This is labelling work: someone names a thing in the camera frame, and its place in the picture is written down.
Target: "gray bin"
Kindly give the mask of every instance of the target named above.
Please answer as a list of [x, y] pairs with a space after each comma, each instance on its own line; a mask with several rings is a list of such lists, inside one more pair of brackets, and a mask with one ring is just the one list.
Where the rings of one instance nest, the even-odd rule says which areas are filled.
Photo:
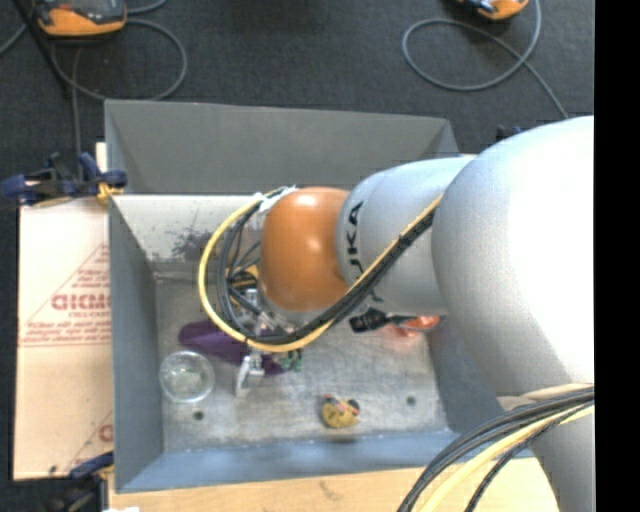
[[[233, 394], [235, 367], [209, 357], [215, 390], [163, 397], [158, 370], [206, 319], [195, 284], [211, 232], [256, 191], [349, 189], [402, 162], [456, 153], [441, 119], [205, 104], [110, 101], [109, 167], [128, 172], [110, 205], [116, 489], [120, 492], [424, 466], [501, 412], [453, 326], [425, 339], [345, 325], [312, 343], [300, 373]], [[358, 425], [322, 425], [324, 393], [355, 398]]]

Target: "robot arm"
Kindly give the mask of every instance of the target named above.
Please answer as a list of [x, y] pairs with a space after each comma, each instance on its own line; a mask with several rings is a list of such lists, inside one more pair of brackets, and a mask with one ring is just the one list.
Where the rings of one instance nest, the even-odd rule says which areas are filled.
[[[237, 339], [298, 349], [356, 305], [389, 316], [446, 315], [497, 396], [594, 383], [593, 139], [593, 118], [577, 118], [475, 158], [383, 171], [348, 194], [310, 188], [277, 199], [261, 228], [262, 309]], [[399, 257], [358, 296], [363, 273], [429, 204], [437, 210], [427, 209], [428, 229], [396, 244], [404, 246]], [[310, 320], [323, 314], [326, 322]], [[261, 337], [267, 317], [275, 334]], [[595, 507], [594, 442], [588, 417], [534, 446], [564, 511]]]

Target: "blue clamp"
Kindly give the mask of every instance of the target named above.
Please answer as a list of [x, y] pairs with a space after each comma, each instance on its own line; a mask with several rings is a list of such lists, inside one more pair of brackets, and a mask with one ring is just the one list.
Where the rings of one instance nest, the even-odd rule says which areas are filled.
[[98, 196], [105, 187], [122, 191], [127, 174], [120, 170], [102, 172], [89, 153], [78, 157], [82, 179], [74, 178], [59, 153], [52, 154], [46, 165], [32, 174], [18, 174], [0, 183], [2, 194], [20, 206], [55, 203], [78, 197]]

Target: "dark floor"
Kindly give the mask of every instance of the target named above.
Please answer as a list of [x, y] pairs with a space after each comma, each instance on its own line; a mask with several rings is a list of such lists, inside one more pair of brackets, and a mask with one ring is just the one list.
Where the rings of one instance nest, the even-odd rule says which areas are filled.
[[[0, 0], [0, 48], [21, 18], [12, 0]], [[153, 0], [130, 0], [130, 8]], [[454, 0], [169, 0], [111, 40], [83, 48], [57, 47], [60, 66], [99, 96], [161, 95], [178, 78], [180, 53], [157, 25], [171, 31], [188, 56], [175, 101], [286, 106], [444, 117], [462, 152], [495, 142], [498, 125], [532, 128], [563, 117], [594, 113], [595, 0], [542, 1], [539, 38], [527, 63], [480, 91], [451, 91], [420, 77], [402, 52], [405, 31], [414, 61], [454, 84], [492, 80], [516, 64], [504, 47], [457, 20], [488, 31], [515, 52], [536, 34], [536, 3], [509, 23], [489, 25]], [[552, 101], [540, 80], [557, 97]], [[41, 167], [61, 151], [72, 162], [77, 147], [91, 150], [104, 135], [100, 101], [79, 94], [80, 131], [74, 133], [69, 89], [61, 87], [34, 38], [24, 33], [0, 54], [0, 179]], [[15, 391], [16, 213], [0, 205], [0, 511], [30, 510], [59, 482], [10, 481]], [[51, 262], [55, 271], [55, 262]]]

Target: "glass cup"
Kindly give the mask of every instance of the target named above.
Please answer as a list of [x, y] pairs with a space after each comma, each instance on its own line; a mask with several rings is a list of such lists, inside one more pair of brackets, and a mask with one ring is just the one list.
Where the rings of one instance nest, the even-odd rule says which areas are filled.
[[173, 402], [197, 402], [213, 391], [213, 366], [202, 354], [190, 350], [174, 352], [160, 365], [160, 385]]

